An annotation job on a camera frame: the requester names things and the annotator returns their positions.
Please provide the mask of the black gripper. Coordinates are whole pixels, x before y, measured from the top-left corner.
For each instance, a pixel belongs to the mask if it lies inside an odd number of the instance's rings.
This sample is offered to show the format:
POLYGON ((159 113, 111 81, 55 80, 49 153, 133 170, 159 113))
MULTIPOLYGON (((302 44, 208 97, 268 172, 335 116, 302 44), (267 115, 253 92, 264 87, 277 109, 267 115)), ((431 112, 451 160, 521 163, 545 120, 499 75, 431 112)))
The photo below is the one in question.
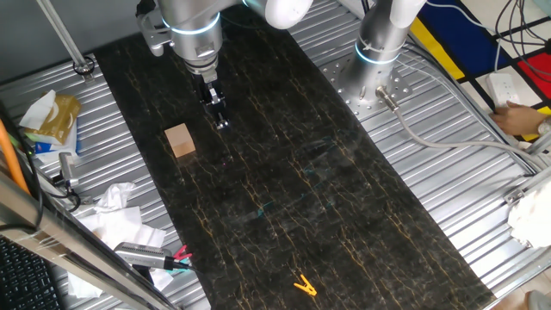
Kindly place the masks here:
POLYGON ((221 130, 228 127, 229 117, 220 82, 218 80, 208 83, 199 82, 199 97, 204 109, 213 118, 216 128, 221 130))

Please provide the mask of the person's bare hand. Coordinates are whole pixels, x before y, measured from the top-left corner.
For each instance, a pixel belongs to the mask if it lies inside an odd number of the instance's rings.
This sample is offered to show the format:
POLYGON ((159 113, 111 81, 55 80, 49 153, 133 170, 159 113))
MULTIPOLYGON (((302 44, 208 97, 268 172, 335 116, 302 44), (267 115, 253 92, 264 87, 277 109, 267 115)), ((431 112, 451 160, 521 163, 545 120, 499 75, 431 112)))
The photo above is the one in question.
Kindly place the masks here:
POLYGON ((490 114, 498 127, 509 135, 538 134, 538 127, 548 118, 537 110, 507 102, 506 107, 495 108, 490 114))

